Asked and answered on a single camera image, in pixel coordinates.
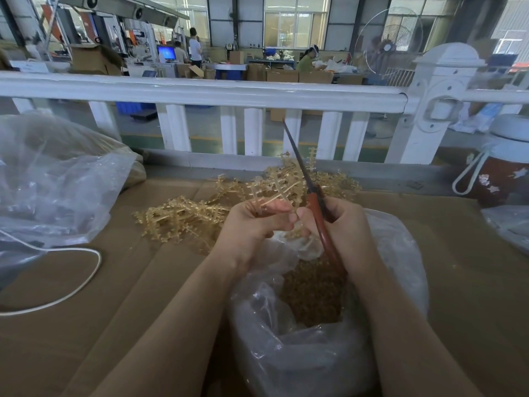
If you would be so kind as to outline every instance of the scissors blade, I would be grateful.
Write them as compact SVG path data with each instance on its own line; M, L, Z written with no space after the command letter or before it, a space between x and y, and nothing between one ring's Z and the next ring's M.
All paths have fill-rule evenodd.
M301 158L299 150L298 150L296 144L294 143L294 139L292 139L292 135L290 134L290 131L288 130L288 126L285 123L285 121L283 121L283 126L285 127L285 131L287 133L288 140L290 141L290 144L292 145L292 149L294 150L294 154L296 155L296 159L297 159L297 161L299 163L299 167L301 168L301 172L303 173L303 176L305 177L305 181L307 182L308 191L309 192L316 192L316 186L314 185L314 183L312 182L310 176L308 175L307 168L305 167L305 162Z

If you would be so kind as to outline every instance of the person's right hand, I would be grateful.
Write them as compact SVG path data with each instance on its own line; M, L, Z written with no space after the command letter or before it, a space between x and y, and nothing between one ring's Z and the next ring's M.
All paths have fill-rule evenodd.
M345 200L327 196L325 205L338 218L334 223L325 222L329 235L340 253L350 280L356 283L382 262L367 217L360 205ZM297 215L303 225L318 236L310 209L300 207Z

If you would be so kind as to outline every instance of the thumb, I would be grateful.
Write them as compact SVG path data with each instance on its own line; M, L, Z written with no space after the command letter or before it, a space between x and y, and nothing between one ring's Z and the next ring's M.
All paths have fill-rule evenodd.
M301 220L301 223L303 223L303 226L308 228L314 235L318 235L318 228L316 227L314 215L311 210L308 207L299 207L296 213Z
M259 232L268 234L272 231L290 231L294 228L297 219L296 213L279 213L257 219Z

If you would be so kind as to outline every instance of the black hair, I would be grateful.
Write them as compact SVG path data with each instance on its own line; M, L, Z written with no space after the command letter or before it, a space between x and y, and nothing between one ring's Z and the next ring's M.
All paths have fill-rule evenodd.
M314 46L311 46L310 49L307 49L305 50L305 52L303 53L303 55L301 56L301 58L303 58L304 56L306 56L308 53L310 53L311 51L315 51L316 53L319 53L320 52L320 49L318 48L318 46L314 45Z

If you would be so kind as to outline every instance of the green shirt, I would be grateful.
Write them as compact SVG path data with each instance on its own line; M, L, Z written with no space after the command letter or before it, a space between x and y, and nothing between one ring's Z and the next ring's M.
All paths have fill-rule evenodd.
M309 73L314 69L312 66L312 58L310 55L304 56L301 61L296 65L296 71L301 73Z

